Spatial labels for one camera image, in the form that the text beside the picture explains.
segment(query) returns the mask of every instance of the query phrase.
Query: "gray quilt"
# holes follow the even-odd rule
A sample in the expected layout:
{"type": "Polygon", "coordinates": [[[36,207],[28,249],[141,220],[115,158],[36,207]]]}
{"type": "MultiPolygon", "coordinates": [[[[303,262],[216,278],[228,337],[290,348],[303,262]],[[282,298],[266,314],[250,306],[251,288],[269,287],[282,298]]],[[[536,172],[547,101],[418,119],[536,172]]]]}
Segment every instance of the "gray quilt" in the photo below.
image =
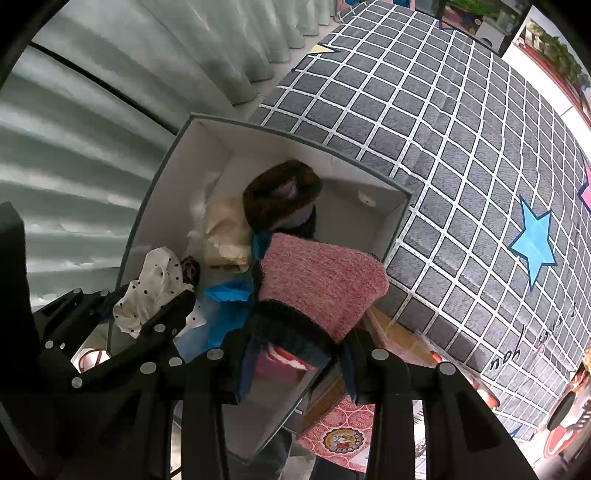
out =
{"type": "Polygon", "coordinates": [[[306,56],[251,121],[414,193],[380,308],[480,372],[528,439],[589,337],[584,156],[546,100],[465,35],[383,2],[345,23],[320,42],[336,52],[306,56]]]}

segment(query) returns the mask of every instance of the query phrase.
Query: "knitted fabric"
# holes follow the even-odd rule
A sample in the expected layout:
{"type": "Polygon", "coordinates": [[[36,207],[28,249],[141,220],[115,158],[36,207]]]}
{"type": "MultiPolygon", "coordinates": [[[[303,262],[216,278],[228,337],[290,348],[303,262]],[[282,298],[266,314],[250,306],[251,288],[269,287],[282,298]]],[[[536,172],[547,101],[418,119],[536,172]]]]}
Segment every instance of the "knitted fabric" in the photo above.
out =
{"type": "Polygon", "coordinates": [[[322,181],[314,170],[301,161],[288,160],[246,187],[242,197],[246,219],[255,233],[281,228],[298,234],[291,230],[310,219],[321,189],[322,181]]]}
{"type": "Polygon", "coordinates": [[[283,233],[273,235],[261,272],[260,302],[298,310],[335,342],[388,291],[384,266],[373,256],[283,233]]]}
{"type": "Polygon", "coordinates": [[[336,354],[336,344],[328,333],[280,301],[255,302],[249,319],[254,338],[283,348],[313,367],[324,368],[336,354]]]}

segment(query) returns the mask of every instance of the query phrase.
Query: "black fabric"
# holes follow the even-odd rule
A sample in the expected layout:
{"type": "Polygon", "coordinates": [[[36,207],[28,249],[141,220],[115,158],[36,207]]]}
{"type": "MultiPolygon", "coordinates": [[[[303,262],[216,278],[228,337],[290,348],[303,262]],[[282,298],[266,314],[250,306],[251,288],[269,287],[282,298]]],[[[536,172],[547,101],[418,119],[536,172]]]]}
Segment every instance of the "black fabric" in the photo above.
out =
{"type": "Polygon", "coordinates": [[[365,473],[349,470],[348,468],[329,462],[321,457],[316,458],[310,480],[364,480],[365,473]]]}
{"type": "Polygon", "coordinates": [[[343,382],[345,383],[345,391],[347,395],[351,397],[353,401],[357,398],[358,383],[355,379],[355,367],[353,366],[353,357],[351,351],[346,347],[346,340],[341,344],[339,351],[339,364],[340,370],[343,374],[343,382]]]}
{"type": "Polygon", "coordinates": [[[113,307],[118,301],[120,301],[124,297],[128,287],[128,283],[126,283],[125,285],[121,285],[114,292],[109,293],[105,297],[105,301],[103,302],[103,305],[100,308],[101,321],[112,322],[113,320],[115,320],[113,318],[113,307]]]}
{"type": "Polygon", "coordinates": [[[260,341],[251,337],[248,341],[244,356],[242,357],[238,390],[238,398],[240,401],[242,401],[242,399],[244,399],[251,391],[252,380],[254,379],[256,372],[256,362],[261,349],[262,345],[260,341]]]}
{"type": "Polygon", "coordinates": [[[286,233],[287,235],[299,236],[300,238],[310,239],[316,233],[316,205],[312,208],[310,217],[301,225],[293,228],[278,228],[275,230],[278,233],[286,233]]]}
{"type": "Polygon", "coordinates": [[[251,332],[309,365],[324,368],[336,350],[330,335],[299,310],[277,300],[258,301],[250,313],[251,332]]]}
{"type": "Polygon", "coordinates": [[[201,278],[201,266],[199,262],[189,255],[181,260],[181,270],[183,271],[183,283],[191,284],[195,287],[196,292],[199,279],[201,278]]]}
{"type": "Polygon", "coordinates": [[[290,455],[294,436],[286,429],[280,429],[267,445],[244,465],[232,455],[228,455],[231,480],[278,480],[283,473],[290,455]]]}

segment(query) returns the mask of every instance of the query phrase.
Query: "light green curtain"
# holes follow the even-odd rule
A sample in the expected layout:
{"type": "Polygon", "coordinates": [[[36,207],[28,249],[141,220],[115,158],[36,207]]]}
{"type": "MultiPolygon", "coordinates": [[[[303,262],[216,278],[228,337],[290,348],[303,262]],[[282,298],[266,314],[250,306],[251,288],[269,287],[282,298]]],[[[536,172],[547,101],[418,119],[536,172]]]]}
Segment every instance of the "light green curtain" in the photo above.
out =
{"type": "Polygon", "coordinates": [[[0,89],[0,202],[25,222],[34,309],[115,285],[189,113],[235,116],[251,82],[318,34],[333,3],[70,0],[43,27],[0,89]]]}

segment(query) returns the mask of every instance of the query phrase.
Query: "red and white item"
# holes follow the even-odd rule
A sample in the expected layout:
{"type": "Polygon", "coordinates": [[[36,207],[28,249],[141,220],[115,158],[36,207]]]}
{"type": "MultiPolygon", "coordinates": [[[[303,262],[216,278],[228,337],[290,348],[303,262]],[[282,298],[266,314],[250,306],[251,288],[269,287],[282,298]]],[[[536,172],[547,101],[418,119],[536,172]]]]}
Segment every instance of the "red and white item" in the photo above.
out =
{"type": "Polygon", "coordinates": [[[74,366],[81,374],[109,359],[109,354],[102,348],[83,348],[76,356],[78,360],[74,358],[74,366]]]}
{"type": "Polygon", "coordinates": [[[298,370],[314,370],[314,367],[308,365],[306,362],[300,360],[295,355],[292,355],[283,348],[269,343],[267,346],[267,356],[270,360],[279,364],[289,365],[290,367],[297,368],[298,370]]]}

